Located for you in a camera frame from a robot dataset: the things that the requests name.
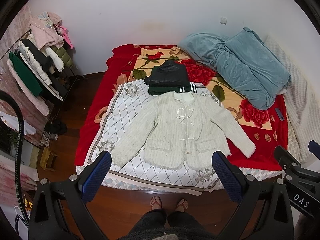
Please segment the white knitted cardigan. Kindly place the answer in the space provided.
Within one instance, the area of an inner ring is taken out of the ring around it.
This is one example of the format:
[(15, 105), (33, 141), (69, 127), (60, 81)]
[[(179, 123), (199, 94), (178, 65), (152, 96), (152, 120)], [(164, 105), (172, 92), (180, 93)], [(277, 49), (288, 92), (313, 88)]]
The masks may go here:
[(210, 168), (212, 155), (231, 155), (228, 142), (250, 158), (255, 144), (231, 112), (210, 96), (168, 92), (153, 98), (130, 122), (111, 152), (124, 167), (141, 149), (144, 161), (167, 170), (184, 164), (193, 170)]

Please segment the clothes rack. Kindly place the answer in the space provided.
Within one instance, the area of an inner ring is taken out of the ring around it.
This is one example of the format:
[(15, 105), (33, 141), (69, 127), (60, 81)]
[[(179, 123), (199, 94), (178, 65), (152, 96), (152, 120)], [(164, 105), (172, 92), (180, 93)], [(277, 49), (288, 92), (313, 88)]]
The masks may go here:
[[(16, 41), (15, 44), (13, 44), (7, 51), (4, 53), (2, 58), (9, 57), (9, 53), (13, 52), (15, 53), (22, 61), (19, 49), (18, 49), (18, 42), (21, 39), (27, 38), (29, 34), (31, 33), (31, 30), (29, 29), (22, 38)], [(72, 68), (69, 69), (67, 67), (64, 68), (62, 72), (59, 72), (59, 87), (51, 87), (46, 85), (39, 77), (36, 76), (36, 74), (30, 69), (30, 71), (33, 73), (33, 75), (36, 77), (38, 83), (40, 84), (42, 88), (42, 92), (39, 94), (41, 99), (46, 99), (53, 103), (55, 105), (54, 107), (54, 115), (57, 115), (58, 108), (62, 105), (62, 102), (67, 97), (73, 83), (75, 82), (77, 76), (73, 73)]]

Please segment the red floral blanket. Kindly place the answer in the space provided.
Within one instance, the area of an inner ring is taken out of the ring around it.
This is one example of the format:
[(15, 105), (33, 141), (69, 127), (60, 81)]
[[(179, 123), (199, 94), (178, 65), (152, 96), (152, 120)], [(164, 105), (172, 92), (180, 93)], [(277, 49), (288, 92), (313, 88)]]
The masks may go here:
[(93, 99), (86, 121), (80, 129), (80, 139), (75, 153), (75, 165), (85, 163), (87, 152), (100, 128), (106, 120), (107, 134), (105, 139), (114, 141), (123, 135), (129, 125), (129, 119), (134, 117), (148, 102), (147, 89), (139, 89), (136, 98), (125, 99), (120, 96), (120, 102), (115, 102), (113, 96), (121, 85), (142, 82), (150, 75), (151, 69), (161, 65), (167, 59), (174, 59), (186, 66), (189, 80), (204, 85), (206, 94), (216, 95), (223, 107), (228, 109), (239, 122), (256, 146), (255, 153), (247, 159), (236, 146), (229, 141), (231, 150), (229, 161), (244, 168), (257, 168), (268, 171), (278, 171), (273, 151), (276, 146), (284, 148), (288, 143), (288, 123), (281, 120), (276, 109), (286, 114), (283, 96), (276, 97), (271, 108), (261, 111), (254, 108), (248, 100), (227, 85), (222, 77), (209, 67), (196, 62), (180, 48), (174, 45), (135, 45), (126, 44), (114, 48), (113, 56), (106, 61), (108, 70), (105, 73), (98, 91)]

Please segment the small blue phone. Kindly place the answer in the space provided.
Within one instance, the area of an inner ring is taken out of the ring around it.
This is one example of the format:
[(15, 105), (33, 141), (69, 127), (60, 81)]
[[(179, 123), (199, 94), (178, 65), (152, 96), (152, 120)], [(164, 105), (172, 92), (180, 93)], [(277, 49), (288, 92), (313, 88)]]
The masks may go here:
[(280, 111), (280, 109), (279, 109), (279, 108), (275, 108), (275, 111), (276, 111), (276, 114), (277, 114), (279, 120), (280, 120), (280, 121), (284, 121), (285, 118), (284, 118), (282, 112)]

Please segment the right foot in sandal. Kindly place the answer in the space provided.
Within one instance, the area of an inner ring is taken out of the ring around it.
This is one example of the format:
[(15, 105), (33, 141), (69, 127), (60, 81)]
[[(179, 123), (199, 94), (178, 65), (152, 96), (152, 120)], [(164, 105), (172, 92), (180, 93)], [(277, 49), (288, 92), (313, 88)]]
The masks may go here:
[(182, 198), (176, 206), (176, 212), (185, 212), (188, 208), (188, 202), (184, 198)]

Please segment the foot in sandal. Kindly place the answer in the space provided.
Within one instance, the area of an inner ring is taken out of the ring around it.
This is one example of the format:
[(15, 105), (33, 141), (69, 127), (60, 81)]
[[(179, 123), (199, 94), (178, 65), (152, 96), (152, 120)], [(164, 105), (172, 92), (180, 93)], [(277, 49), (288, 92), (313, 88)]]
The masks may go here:
[(150, 200), (150, 209), (153, 210), (161, 210), (162, 209), (162, 201), (159, 196), (154, 196)]
[(188, 202), (184, 198), (182, 198), (176, 206), (176, 212), (185, 212), (188, 208)]

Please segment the black trousers of person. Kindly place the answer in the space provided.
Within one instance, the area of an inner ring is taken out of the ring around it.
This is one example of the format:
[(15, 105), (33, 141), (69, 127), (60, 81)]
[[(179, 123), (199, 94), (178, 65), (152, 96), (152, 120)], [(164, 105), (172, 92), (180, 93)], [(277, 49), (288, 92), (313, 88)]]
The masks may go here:
[(215, 239), (192, 215), (163, 209), (147, 212), (121, 239)]

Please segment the left foot in sandal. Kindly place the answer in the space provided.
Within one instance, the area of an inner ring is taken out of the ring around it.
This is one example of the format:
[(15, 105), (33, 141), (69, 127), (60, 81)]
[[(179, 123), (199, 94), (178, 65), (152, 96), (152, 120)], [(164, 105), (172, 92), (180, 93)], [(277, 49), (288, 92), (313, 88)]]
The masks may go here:
[(154, 196), (150, 200), (150, 209), (153, 210), (161, 210), (162, 209), (162, 201), (159, 196)]

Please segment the blue-grey duvet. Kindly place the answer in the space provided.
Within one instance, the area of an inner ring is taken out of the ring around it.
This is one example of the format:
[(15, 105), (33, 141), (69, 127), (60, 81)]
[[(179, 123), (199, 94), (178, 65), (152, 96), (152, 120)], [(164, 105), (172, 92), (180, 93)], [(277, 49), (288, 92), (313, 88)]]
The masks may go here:
[(177, 45), (213, 70), (255, 108), (269, 109), (291, 81), (291, 75), (262, 39), (244, 27), (233, 37), (193, 33)]

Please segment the dark green striped garment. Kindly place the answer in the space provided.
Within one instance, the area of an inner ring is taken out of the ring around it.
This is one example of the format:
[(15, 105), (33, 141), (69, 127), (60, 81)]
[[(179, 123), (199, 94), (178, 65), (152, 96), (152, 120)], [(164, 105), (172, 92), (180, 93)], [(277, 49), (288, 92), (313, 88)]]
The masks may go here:
[(149, 85), (149, 88), (148, 88), (148, 93), (150, 95), (162, 95), (162, 94), (168, 93), (168, 92), (176, 92), (176, 93), (193, 92), (193, 93), (197, 93), (197, 88), (193, 83), (189, 83), (186, 86), (182, 86), (182, 87)]

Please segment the green hanging garment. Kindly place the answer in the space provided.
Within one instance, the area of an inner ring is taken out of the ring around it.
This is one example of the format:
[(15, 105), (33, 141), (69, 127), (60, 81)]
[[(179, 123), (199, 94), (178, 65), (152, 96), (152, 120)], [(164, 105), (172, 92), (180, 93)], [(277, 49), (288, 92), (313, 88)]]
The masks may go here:
[(42, 88), (38, 83), (36, 77), (25, 65), (25, 63), (13, 52), (9, 53), (9, 59), (12, 61), (13, 67), (18, 76), (21, 78), (26, 87), (37, 97), (42, 92)]

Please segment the white checked floral cloth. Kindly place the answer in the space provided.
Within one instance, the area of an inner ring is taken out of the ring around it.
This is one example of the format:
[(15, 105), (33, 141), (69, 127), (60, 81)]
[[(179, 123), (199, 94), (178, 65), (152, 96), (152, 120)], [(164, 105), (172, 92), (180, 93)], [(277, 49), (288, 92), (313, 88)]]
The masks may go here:
[[(87, 152), (84, 165), (90, 165), (103, 151), (111, 151), (125, 133), (132, 119), (151, 100), (143, 81), (119, 85), (99, 122), (99, 130)], [(112, 164), (102, 185), (125, 190), (188, 193), (199, 196), (223, 188), (212, 168), (192, 170), (183, 164), (178, 170), (154, 167), (144, 161), (141, 149), (124, 167)]]

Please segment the black folded garment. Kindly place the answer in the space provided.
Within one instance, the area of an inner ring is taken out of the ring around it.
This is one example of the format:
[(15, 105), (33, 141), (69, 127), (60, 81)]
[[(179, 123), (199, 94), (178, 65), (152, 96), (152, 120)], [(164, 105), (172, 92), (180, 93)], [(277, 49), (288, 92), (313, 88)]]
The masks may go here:
[(182, 87), (189, 83), (189, 77), (185, 65), (166, 60), (162, 65), (153, 67), (144, 82), (147, 85)]

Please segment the white puffer jacket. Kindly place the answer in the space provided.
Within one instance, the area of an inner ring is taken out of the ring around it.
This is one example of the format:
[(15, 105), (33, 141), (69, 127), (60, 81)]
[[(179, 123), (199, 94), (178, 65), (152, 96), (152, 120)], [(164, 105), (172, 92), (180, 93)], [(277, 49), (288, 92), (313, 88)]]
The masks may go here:
[(59, 72), (65, 68), (63, 60), (50, 47), (38, 49), (33, 34), (18, 42), (18, 49), (23, 61), (46, 85), (59, 87)]

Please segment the olive green puffer vest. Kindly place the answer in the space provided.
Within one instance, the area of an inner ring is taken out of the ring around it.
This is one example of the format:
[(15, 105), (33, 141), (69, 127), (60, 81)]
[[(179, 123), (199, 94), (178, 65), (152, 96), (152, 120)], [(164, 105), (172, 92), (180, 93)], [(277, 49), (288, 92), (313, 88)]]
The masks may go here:
[(51, 48), (53, 51), (55, 51), (57, 56), (63, 61), (65, 67), (69, 69), (73, 67), (73, 60), (63, 47), (57, 48), (56, 46), (51, 46)]

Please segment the pink fluffy garment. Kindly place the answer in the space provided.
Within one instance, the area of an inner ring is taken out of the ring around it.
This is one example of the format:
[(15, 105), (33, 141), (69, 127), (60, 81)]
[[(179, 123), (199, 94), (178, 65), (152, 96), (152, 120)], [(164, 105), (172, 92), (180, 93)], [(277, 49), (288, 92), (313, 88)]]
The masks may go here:
[(33, 17), (29, 22), (29, 28), (34, 36), (38, 50), (46, 46), (61, 48), (64, 44), (64, 38), (56, 32), (55, 22), (50, 16), (55, 17), (54, 19), (57, 20), (57, 23), (61, 22), (59, 16), (46, 11)]

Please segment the pink hanger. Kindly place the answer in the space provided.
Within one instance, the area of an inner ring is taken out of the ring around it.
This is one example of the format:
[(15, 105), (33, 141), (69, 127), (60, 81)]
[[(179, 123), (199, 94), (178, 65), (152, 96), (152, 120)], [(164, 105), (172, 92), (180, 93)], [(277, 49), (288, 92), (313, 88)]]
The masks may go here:
[(70, 49), (74, 49), (74, 46), (68, 36), (68, 29), (65, 28), (64, 26), (60, 26), (58, 28), (58, 31), (59, 31), (60, 35), (64, 38), (64, 40), (68, 43), (68, 45), (70, 46)]

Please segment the white wall socket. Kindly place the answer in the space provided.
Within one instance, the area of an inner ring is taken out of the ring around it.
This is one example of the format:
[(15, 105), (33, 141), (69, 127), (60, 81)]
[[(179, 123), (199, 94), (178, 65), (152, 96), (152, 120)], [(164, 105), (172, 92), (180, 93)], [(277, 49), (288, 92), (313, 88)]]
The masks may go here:
[(221, 17), (220, 18), (220, 23), (226, 25), (227, 24), (227, 18)]

